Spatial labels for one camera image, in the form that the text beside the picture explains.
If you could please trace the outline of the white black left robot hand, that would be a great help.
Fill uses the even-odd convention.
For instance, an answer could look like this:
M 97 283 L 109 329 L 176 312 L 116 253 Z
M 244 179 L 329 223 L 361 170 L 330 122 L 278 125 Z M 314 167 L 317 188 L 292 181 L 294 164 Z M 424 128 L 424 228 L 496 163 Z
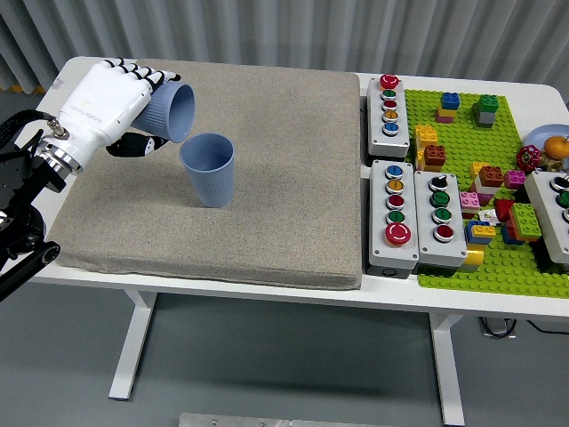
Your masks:
M 173 71 L 132 60 L 94 64 L 63 102 L 41 153 L 62 170 L 80 173 L 98 149 L 116 157 L 144 157 L 188 136 L 195 112 L 189 85 Z

